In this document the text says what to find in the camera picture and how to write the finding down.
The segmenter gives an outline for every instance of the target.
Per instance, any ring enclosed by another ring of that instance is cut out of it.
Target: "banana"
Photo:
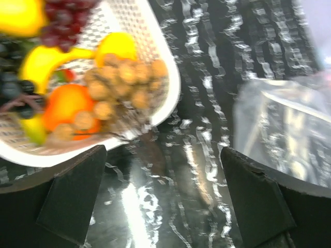
[[[63,53],[58,48],[47,48],[40,45],[32,49],[25,57],[19,70],[19,78],[35,83],[35,93],[46,94],[48,82],[53,72],[62,64],[71,60],[94,58],[95,51],[72,48],[69,53]],[[30,140],[37,145],[43,145],[47,138],[42,114],[36,114],[32,119],[19,119],[22,129]]]

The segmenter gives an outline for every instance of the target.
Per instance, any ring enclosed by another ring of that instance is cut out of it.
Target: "white object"
[[[158,22],[147,0],[105,0],[92,10],[91,19],[84,29],[80,48],[95,49],[97,44],[111,32],[127,32],[133,35],[141,60],[154,58],[164,60],[169,72],[169,80],[164,82],[161,94],[154,99],[161,106],[151,116],[151,123],[157,126],[176,107],[180,94],[180,77],[174,58],[163,37]],[[78,75],[76,83],[84,72],[94,65],[93,60],[78,59],[64,65]],[[50,89],[56,87],[50,83]],[[127,138],[134,135],[127,131]],[[94,137],[70,146],[45,145],[36,147],[31,143],[20,126],[8,115],[0,116],[0,156],[13,163],[30,167],[51,167],[75,157],[96,145],[105,145],[107,150],[122,145],[116,138]]]

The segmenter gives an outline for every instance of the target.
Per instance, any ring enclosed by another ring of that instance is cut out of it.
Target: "lemon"
[[[119,59],[137,60],[134,38],[122,32],[110,33],[104,37],[96,51],[95,62],[98,67],[103,66],[103,57],[108,53],[116,54]]]

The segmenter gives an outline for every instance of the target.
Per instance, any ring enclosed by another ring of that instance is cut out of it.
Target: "marble countertop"
[[[158,127],[165,168],[152,175],[125,147],[108,154],[81,248],[243,247],[220,151],[245,79],[287,79],[317,65],[295,0],[149,0],[182,80]],[[38,172],[3,161],[0,183]]]

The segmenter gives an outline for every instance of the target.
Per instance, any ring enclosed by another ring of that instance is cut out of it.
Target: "white basket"
[[[161,58],[165,61],[169,78],[164,81],[160,94],[154,101],[162,103],[151,116],[153,126],[164,121],[174,110],[180,93],[179,72],[158,22],[147,0],[103,0],[95,9],[84,29],[80,48],[95,49],[99,41],[111,32],[127,32],[134,36],[137,52],[143,61]],[[93,60],[78,59],[63,65],[73,69],[78,75],[75,83],[87,69],[94,66]],[[57,85],[50,83],[50,90]],[[135,136],[125,132],[127,138]],[[107,150],[123,144],[116,138],[94,137],[73,142],[70,146],[37,147],[25,137],[19,124],[9,115],[0,116],[0,155],[13,163],[31,167],[51,167],[62,163],[90,149],[95,145],[105,145]]]

